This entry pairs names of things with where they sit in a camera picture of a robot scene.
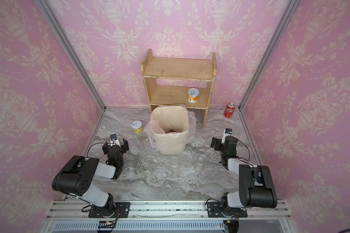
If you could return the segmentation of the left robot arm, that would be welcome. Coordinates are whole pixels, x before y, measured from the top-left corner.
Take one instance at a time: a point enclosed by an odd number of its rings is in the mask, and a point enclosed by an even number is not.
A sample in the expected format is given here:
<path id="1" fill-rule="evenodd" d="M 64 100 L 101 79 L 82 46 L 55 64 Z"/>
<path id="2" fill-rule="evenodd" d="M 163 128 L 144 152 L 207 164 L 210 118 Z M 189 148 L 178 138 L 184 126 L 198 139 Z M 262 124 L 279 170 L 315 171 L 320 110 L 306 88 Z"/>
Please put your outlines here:
<path id="1" fill-rule="evenodd" d="M 95 176 L 116 180 L 121 175 L 124 166 L 123 154 L 129 150 L 126 139 L 122 144 L 118 139 L 102 146 L 103 153 L 108 157 L 106 162 L 98 158 L 75 155 L 52 181 L 52 189 L 63 194 L 77 197 L 88 203 L 82 208 L 89 218 L 127 218 L 130 203 L 117 203 L 112 194 L 98 188 L 93 183 Z"/>

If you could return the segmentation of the clear jar lid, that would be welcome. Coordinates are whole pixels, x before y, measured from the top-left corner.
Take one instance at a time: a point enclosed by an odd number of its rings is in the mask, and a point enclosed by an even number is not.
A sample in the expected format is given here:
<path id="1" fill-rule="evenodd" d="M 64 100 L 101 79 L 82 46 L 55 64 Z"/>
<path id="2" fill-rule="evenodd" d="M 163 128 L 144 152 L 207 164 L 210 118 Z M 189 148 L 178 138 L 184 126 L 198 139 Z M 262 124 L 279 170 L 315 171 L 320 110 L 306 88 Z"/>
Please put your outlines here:
<path id="1" fill-rule="evenodd" d="M 153 165 L 154 165 L 154 160 L 153 160 L 153 159 L 147 159 L 147 160 L 145 161 L 145 163 L 148 163 L 148 164 L 150 164 L 151 166 L 153 166 Z"/>
<path id="2" fill-rule="evenodd" d="M 170 165 L 172 168 L 177 168 L 180 165 L 180 159 L 178 157 L 171 158 Z"/>

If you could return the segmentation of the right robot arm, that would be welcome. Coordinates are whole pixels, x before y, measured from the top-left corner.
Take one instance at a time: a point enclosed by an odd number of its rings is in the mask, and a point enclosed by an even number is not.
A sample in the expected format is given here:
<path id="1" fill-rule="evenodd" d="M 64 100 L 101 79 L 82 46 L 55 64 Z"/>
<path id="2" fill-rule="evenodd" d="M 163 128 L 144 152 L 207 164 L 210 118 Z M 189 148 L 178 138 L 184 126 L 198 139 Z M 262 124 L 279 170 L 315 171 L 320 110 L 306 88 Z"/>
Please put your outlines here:
<path id="1" fill-rule="evenodd" d="M 221 198 L 221 212 L 230 217 L 243 208 L 276 208 L 278 198 L 269 167 L 253 165 L 237 156 L 237 143 L 233 136 L 213 138 L 211 148 L 220 152 L 221 165 L 239 177 L 238 191 L 225 193 Z"/>

